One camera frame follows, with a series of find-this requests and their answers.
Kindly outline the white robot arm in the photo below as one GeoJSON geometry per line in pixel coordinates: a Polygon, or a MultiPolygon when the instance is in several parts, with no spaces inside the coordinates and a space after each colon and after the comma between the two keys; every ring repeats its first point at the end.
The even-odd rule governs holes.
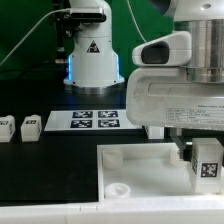
{"type": "MultiPolygon", "coordinates": [[[[142,126],[224,131],[224,0],[149,0],[173,19],[172,33],[134,48],[128,119],[142,126]]],[[[81,28],[65,83],[84,93],[121,83],[104,0],[70,0],[81,28]]]]}

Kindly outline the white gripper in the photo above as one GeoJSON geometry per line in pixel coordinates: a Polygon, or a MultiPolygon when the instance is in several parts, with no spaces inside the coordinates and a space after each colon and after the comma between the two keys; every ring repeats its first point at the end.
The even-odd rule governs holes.
{"type": "Polygon", "coordinates": [[[179,67],[138,68],[128,80],[126,112],[133,124],[172,127],[179,156],[191,157],[181,128],[224,131],[224,85],[189,82],[179,67]]]}

